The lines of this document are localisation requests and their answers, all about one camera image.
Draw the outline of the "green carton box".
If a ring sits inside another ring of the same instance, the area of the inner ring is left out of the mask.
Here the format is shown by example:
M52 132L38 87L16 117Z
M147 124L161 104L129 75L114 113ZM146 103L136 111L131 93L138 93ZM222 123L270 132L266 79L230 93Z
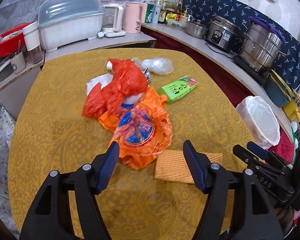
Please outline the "green carton box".
M190 76L183 76L159 88L158 94L165 95L167 98L167 103L175 102L189 94L197 86L197 80L191 78Z

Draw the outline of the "clear plastic bag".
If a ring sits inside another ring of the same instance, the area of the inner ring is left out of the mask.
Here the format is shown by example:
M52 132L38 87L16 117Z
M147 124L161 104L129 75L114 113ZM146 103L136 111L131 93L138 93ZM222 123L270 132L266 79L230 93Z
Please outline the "clear plastic bag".
M141 70L148 70L149 72L156 75L169 75L174 71L173 63L169 59L162 57L145 60L132 58L132 62L136 64Z

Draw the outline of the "green tin can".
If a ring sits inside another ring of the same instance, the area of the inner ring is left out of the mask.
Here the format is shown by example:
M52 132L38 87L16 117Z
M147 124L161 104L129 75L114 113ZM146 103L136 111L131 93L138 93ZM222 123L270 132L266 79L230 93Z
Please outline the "green tin can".
M153 9L154 9L154 4L148 3L147 4L147 9L146 9L145 23L151 23L152 22Z

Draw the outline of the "small steel pot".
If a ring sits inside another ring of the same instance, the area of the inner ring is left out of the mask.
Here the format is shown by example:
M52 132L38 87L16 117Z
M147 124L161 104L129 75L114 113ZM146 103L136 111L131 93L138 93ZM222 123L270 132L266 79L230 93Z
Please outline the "small steel pot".
M187 22L186 28L185 28L185 33L187 35L190 35L192 37L198 38L198 39L203 39L207 33L208 29L204 27L201 23L199 22Z

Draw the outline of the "orange printed plastic bag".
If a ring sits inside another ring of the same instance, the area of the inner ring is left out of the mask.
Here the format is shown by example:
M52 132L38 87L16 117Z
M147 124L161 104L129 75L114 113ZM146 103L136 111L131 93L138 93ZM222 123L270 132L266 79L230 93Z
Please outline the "orange printed plastic bag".
M172 123L166 112L167 96L148 87L132 106L121 105L116 113L105 112L98 118L103 128L118 143L120 161L139 170L153 162L172 141Z

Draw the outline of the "dark soy sauce bottle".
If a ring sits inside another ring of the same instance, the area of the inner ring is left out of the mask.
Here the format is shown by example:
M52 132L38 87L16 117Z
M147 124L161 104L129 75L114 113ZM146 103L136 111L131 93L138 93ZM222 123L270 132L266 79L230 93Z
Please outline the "dark soy sauce bottle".
M162 0L160 12L159 12L158 23L164 24L165 17L166 17L166 1Z

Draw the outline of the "red plastic basin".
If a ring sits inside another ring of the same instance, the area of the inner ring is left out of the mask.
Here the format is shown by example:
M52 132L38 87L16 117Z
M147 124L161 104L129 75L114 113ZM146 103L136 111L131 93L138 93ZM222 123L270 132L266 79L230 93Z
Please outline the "red plastic basin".
M14 37L10 37L0 42L0 57L6 57L10 54L15 53L18 50L18 48L23 49L25 47L23 28L25 28L28 25L29 23L21 24L15 28L6 31L1 35L3 38L5 38L6 36L16 31L21 31L21 33L15 35Z

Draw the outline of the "silver rice cooker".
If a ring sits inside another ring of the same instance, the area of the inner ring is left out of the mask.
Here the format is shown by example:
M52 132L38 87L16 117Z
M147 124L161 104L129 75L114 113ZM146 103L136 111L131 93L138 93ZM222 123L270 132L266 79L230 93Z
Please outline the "silver rice cooker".
M210 44L229 53L239 42L239 29L229 20L216 15L211 18L205 39Z

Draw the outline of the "pink electric kettle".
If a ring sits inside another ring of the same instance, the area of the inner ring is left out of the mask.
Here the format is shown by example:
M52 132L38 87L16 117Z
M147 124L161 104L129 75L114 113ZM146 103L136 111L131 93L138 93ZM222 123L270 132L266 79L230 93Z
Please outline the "pink electric kettle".
M122 28L127 33L139 33L141 25L145 22L146 3L127 2Z

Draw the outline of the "red plastic bag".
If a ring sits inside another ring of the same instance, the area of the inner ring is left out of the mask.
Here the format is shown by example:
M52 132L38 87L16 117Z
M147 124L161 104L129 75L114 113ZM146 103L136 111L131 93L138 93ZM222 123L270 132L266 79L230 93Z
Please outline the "red plastic bag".
M97 119L106 111L115 113L124 99L143 93L148 88L148 81L142 70L132 60L109 59L112 63L113 78L102 87L97 83L88 94L82 115Z

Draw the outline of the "dark green foil wrapper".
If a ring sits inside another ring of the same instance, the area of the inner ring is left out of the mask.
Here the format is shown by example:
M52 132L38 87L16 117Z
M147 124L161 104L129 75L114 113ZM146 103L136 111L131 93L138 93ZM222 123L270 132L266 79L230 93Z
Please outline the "dark green foil wrapper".
M145 75L146 79L147 79L147 83L150 83L151 82L151 75L150 75L150 72L148 71L148 68L146 68L144 71L143 71L143 74Z

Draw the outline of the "red cloth skirt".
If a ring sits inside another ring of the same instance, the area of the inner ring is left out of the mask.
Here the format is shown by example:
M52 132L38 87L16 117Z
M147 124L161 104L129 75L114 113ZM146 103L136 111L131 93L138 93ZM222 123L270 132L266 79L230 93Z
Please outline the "red cloth skirt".
M234 106L241 103L247 96L253 95L253 93L247 89L245 85L241 84L241 82L230 73L192 48L166 35L145 27L142 27L141 31L157 39L155 42L155 48L180 51L194 59L194 61L196 61L196 63L199 64L201 68L213 79L213 81L215 81ZM288 163L291 163L293 160L294 144L290 141L283 129L280 129L279 144L272 146L269 150L275 152Z

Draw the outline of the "yellow paisley tablecloth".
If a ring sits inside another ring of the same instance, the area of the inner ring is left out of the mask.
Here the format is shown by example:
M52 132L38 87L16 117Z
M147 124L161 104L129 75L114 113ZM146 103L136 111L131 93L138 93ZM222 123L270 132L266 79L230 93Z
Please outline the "yellow paisley tablecloth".
M109 58L163 57L174 64L167 76L152 76L154 88L190 76L198 86L167 105L173 128L170 149L190 140L199 152L222 153L222 166L242 171L232 148L253 136L222 90L188 55L163 49L91 50L47 61L32 85L15 125L8 158L8 192L17 228L52 170L77 170L106 151L111 133L82 116L86 84L106 72ZM191 239L206 202L194 185L154 179L154 164L133 170L117 164L97 197L112 239Z

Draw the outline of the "large steel steamer pot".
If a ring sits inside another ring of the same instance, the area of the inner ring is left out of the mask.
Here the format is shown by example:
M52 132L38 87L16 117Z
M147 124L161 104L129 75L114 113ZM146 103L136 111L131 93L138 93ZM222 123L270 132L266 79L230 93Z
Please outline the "large steel steamer pot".
M276 59L287 57L281 51L283 42L279 37L256 23L252 22L243 36L239 57L258 74L270 70Z

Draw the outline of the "orange foam net sleeve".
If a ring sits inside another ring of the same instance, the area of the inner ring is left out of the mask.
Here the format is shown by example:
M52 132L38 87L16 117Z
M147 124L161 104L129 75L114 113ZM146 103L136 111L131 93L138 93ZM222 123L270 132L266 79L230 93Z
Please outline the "orange foam net sleeve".
M157 158L154 179L194 184L183 152L179 150L164 150Z

